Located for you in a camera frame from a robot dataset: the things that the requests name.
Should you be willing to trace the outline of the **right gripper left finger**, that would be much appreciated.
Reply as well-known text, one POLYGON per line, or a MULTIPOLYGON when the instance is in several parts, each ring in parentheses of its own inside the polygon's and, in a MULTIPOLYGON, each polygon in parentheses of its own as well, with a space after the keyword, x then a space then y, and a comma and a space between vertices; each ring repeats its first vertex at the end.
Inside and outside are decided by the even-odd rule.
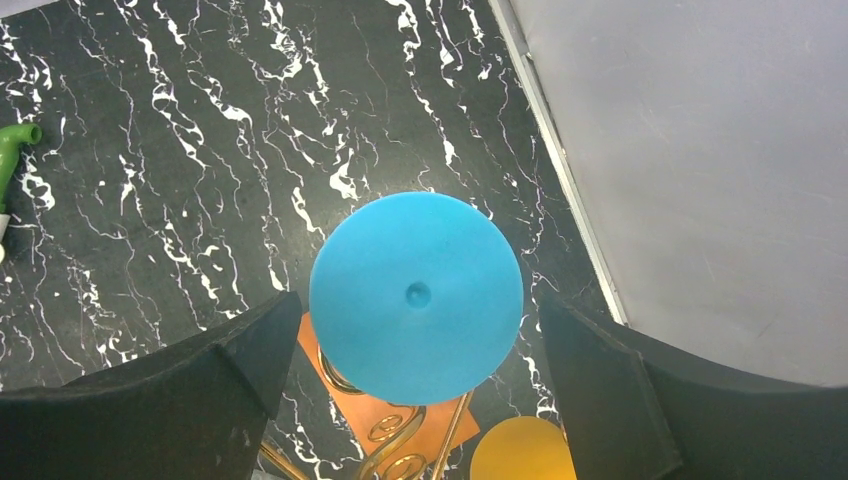
POLYGON ((2 477, 250 478, 302 313, 283 292, 122 365, 3 393, 2 477))

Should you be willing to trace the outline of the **orange plastic wine glass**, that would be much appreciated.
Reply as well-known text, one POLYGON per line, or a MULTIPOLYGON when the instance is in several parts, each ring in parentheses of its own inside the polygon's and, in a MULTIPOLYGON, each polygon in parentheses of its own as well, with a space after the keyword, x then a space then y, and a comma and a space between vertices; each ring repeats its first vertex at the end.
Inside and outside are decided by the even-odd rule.
POLYGON ((472 456, 471 480, 575 480, 576 470, 561 426, 519 416, 491 428, 472 456))

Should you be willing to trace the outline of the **teal plastic wine glass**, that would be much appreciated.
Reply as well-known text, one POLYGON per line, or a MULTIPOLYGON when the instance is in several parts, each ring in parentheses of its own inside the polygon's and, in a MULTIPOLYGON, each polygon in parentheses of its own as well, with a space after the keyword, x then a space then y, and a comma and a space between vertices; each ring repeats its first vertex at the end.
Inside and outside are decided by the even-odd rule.
POLYGON ((323 356, 357 389, 442 403, 505 361, 524 314, 517 256, 483 213, 431 192, 385 196, 343 220, 309 280, 323 356))

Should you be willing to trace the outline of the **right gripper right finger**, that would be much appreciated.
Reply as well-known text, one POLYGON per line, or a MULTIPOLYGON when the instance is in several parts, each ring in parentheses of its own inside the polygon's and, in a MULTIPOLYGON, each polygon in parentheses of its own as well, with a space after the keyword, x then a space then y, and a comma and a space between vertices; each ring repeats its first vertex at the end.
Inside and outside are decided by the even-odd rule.
POLYGON ((539 303, 581 479, 843 479, 847 391, 724 366, 562 302, 539 303))

